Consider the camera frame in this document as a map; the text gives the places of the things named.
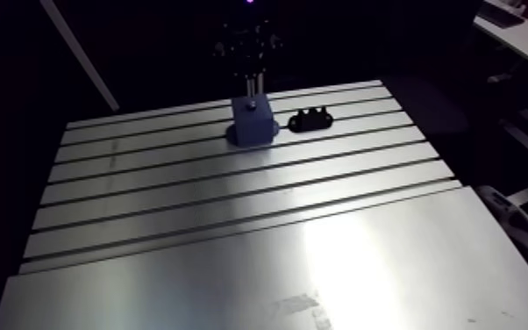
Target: dark background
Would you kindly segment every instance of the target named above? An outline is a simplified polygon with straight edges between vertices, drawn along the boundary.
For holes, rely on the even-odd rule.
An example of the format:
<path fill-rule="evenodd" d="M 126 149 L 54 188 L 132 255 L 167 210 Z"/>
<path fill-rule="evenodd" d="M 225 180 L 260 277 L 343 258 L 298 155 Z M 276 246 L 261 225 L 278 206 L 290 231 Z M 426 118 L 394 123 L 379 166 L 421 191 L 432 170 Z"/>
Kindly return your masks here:
<path fill-rule="evenodd" d="M 210 57 L 230 3 L 57 1 L 121 112 L 243 92 Z M 478 4 L 268 1 L 286 47 L 266 90 L 380 77 L 464 183 L 524 188 L 528 154 L 496 121 L 528 106 L 528 63 L 519 79 L 484 83 L 519 58 L 472 28 Z M 65 124 L 110 114 L 39 2 L 0 0 L 0 297 Z"/>

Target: blue block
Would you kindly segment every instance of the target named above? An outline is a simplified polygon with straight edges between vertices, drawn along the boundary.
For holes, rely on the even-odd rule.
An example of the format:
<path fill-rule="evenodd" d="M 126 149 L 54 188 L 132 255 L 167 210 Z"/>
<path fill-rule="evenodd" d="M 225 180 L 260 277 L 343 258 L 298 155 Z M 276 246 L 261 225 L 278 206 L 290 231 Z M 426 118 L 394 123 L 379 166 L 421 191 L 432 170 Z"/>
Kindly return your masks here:
<path fill-rule="evenodd" d="M 264 94 L 232 99 L 233 125 L 227 130 L 227 139 L 238 147 L 252 147 L 272 142 L 278 133 L 270 104 Z"/>

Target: metal work table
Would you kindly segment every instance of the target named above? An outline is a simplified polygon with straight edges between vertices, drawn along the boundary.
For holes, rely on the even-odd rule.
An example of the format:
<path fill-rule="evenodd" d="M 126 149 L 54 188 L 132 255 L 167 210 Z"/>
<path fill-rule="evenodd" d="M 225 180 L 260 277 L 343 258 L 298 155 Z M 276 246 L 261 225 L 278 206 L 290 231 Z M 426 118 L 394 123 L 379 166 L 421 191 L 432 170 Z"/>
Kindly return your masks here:
<path fill-rule="evenodd" d="M 380 81 L 70 123 L 1 329 L 524 329 L 528 266 Z"/>

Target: vertical rod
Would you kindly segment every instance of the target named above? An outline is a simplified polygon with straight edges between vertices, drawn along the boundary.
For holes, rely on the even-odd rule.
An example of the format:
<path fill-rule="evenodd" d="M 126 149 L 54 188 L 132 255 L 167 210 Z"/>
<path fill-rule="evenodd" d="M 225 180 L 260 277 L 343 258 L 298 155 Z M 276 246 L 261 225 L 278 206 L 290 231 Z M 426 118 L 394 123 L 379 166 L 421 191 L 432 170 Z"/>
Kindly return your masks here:
<path fill-rule="evenodd" d="M 258 94 L 264 94 L 264 73 L 258 74 Z"/>

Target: black bracket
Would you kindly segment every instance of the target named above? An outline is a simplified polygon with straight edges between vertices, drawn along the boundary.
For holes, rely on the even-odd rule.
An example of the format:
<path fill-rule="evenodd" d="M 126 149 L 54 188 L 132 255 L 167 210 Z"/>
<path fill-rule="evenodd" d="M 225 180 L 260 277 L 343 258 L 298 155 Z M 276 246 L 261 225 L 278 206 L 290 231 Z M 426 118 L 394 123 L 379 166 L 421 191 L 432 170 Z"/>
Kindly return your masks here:
<path fill-rule="evenodd" d="M 289 119 L 287 127 L 293 133 L 309 132 L 316 130 L 323 130 L 330 128 L 333 123 L 333 117 L 324 106 L 321 107 L 321 111 L 315 108 L 310 108 L 307 113 L 303 110 L 292 116 Z"/>

